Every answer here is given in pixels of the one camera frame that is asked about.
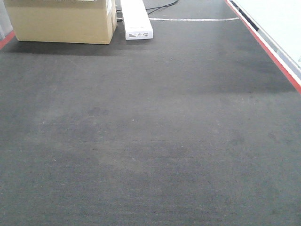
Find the dark gray carpet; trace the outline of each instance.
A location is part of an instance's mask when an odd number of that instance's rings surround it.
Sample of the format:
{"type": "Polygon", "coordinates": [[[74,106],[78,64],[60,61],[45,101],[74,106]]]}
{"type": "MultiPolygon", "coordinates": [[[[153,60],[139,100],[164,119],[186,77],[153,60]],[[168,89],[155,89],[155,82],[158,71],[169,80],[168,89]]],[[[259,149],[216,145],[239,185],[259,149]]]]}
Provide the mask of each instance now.
{"type": "Polygon", "coordinates": [[[152,25],[0,51],[0,225],[301,225],[300,95],[238,20],[152,25]]]}

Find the label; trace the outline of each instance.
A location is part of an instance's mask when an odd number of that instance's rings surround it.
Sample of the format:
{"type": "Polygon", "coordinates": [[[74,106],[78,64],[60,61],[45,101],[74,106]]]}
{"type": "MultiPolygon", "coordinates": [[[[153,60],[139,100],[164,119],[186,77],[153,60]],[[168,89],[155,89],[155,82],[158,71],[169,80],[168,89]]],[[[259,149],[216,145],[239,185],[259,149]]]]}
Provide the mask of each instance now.
{"type": "Polygon", "coordinates": [[[108,15],[112,9],[112,0],[106,0],[106,5],[107,5],[107,15],[108,15]]]}
{"type": "Polygon", "coordinates": [[[147,32],[145,32],[145,33],[134,33],[134,34],[129,34],[128,35],[130,38],[136,38],[136,37],[139,37],[139,38],[141,38],[141,37],[148,37],[149,36],[149,34],[147,33],[147,32]]]}

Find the red stripe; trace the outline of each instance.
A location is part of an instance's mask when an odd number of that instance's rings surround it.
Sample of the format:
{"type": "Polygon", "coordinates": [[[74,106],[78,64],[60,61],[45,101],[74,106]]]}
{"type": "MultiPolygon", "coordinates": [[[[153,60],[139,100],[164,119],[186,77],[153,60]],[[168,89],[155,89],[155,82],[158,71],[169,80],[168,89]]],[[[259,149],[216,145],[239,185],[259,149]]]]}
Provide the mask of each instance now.
{"type": "Polygon", "coordinates": [[[301,94],[301,84],[299,84],[293,78],[293,76],[286,70],[286,68],[280,63],[280,61],[277,60],[275,55],[269,50],[269,48],[259,38],[259,35],[257,33],[255,33],[251,29],[250,25],[243,20],[243,17],[235,11],[234,6],[231,3],[229,3],[228,0],[225,0],[225,1],[231,7],[231,9],[242,19],[241,21],[245,24],[245,26],[248,28],[248,30],[251,32],[251,34],[254,36],[254,38],[258,41],[258,43],[261,45],[261,47],[266,51],[266,53],[269,55],[269,57],[274,61],[274,63],[281,70],[281,72],[287,77],[287,79],[291,82],[291,84],[295,87],[295,89],[301,94]]]}
{"type": "Polygon", "coordinates": [[[0,41],[0,50],[6,45],[8,44],[12,39],[13,37],[15,36],[15,33],[14,31],[12,31],[11,33],[9,33],[5,39],[3,39],[2,41],[0,41]]]}

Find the cardboard box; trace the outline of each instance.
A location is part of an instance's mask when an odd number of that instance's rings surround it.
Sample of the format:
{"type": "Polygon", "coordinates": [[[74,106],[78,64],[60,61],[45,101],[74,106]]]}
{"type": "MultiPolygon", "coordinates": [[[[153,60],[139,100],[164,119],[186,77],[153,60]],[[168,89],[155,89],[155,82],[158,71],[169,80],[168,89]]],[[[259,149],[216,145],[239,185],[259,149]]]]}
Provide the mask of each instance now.
{"type": "Polygon", "coordinates": [[[4,0],[20,41],[109,44],[114,0],[4,0]]]}

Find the white device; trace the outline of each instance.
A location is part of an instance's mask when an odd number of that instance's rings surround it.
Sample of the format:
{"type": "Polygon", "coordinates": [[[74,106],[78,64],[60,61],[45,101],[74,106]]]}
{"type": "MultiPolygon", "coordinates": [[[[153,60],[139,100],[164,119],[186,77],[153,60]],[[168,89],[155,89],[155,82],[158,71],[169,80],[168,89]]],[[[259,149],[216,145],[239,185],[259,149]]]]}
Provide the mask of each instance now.
{"type": "Polygon", "coordinates": [[[126,40],[152,39],[153,29],[143,0],[121,0],[126,40]]]}

